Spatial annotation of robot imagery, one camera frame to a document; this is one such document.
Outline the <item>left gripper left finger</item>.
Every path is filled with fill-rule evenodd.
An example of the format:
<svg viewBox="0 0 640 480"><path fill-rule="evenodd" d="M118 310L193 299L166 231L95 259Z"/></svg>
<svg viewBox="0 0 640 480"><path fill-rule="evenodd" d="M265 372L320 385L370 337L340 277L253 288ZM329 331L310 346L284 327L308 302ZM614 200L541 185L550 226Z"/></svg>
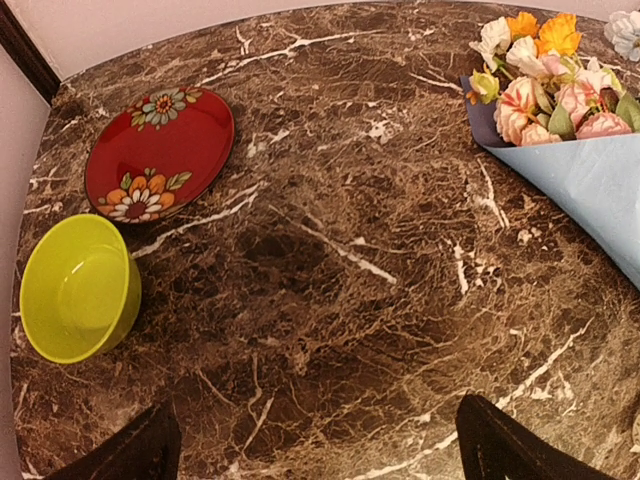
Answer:
<svg viewBox="0 0 640 480"><path fill-rule="evenodd" d="M138 415L99 447L55 471L50 479L175 479L181 431L165 401Z"/></svg>

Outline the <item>light blue fake flower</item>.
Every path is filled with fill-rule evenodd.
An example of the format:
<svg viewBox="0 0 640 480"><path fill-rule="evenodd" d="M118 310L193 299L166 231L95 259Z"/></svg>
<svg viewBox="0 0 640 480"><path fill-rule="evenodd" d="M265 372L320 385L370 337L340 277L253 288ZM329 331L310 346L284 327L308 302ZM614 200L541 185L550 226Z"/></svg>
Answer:
<svg viewBox="0 0 640 480"><path fill-rule="evenodd" d="M640 12L617 11L609 16L609 21L604 27L607 40L613 45L614 50L623 58L632 62L640 59Z"/></svg>

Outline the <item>blue wrapping paper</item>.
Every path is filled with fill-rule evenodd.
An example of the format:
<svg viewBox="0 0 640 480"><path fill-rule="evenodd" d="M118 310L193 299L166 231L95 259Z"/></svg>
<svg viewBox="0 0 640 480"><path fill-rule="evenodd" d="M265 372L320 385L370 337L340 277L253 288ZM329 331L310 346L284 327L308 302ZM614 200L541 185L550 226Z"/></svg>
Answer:
<svg viewBox="0 0 640 480"><path fill-rule="evenodd" d="M639 135L515 147L496 131L494 104L466 105L482 148L541 190L639 285Z"/></svg>

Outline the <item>pink fake flower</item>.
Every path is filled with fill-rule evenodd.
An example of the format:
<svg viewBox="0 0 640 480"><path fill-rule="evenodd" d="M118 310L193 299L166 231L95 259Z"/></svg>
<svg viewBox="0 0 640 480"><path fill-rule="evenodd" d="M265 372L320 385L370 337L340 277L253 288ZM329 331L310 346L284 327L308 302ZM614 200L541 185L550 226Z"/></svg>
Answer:
<svg viewBox="0 0 640 480"><path fill-rule="evenodd" d="M639 132L639 101L596 59L582 68L551 55L489 98L499 137L518 147Z"/></svg>

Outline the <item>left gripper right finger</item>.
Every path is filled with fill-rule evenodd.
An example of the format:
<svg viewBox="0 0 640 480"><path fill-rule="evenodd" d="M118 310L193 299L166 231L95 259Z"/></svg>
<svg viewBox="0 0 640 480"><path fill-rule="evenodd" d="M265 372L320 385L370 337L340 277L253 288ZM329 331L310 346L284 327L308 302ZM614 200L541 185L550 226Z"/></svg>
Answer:
<svg viewBox="0 0 640 480"><path fill-rule="evenodd" d="M546 443L481 395L462 398L455 423L467 479L609 477Z"/></svg>

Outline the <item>orange fake flower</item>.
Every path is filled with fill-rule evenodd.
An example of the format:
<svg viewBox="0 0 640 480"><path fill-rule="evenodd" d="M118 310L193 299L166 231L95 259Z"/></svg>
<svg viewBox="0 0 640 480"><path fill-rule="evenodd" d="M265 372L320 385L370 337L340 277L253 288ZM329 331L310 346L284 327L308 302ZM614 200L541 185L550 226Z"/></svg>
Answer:
<svg viewBox="0 0 640 480"><path fill-rule="evenodd" d="M560 13L542 26L529 12L520 12L506 21L513 41L526 36L533 38L538 57L551 51L571 56L577 52L582 40L582 34L577 31L575 14Z"/></svg>

